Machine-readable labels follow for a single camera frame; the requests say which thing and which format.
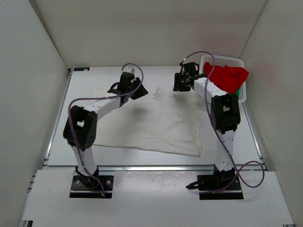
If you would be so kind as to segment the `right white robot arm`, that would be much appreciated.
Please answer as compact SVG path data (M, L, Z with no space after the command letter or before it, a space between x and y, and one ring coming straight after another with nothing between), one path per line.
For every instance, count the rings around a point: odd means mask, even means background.
M217 155L214 165L213 185L225 188L235 176L233 142L241 121L236 94L223 91L206 74L199 74L199 65L194 62L180 63L181 70L175 74L173 91L196 91L205 99L211 126L217 136Z

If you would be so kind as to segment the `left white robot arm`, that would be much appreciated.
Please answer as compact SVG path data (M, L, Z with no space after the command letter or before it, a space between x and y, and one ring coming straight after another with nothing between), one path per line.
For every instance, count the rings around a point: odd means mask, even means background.
M88 106L69 106L68 120L63 137L74 151L78 166L76 173L88 189L99 184L99 170L94 161L92 145L97 134L97 123L106 114L122 107L128 99L136 100L148 94L142 80L134 75L130 67L121 74L120 81L114 83L109 97L92 98Z

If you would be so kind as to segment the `white t shirt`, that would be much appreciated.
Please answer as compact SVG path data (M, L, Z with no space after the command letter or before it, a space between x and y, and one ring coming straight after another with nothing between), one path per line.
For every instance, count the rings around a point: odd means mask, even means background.
M204 109L195 91L169 92L158 87L102 117L94 145L198 157Z

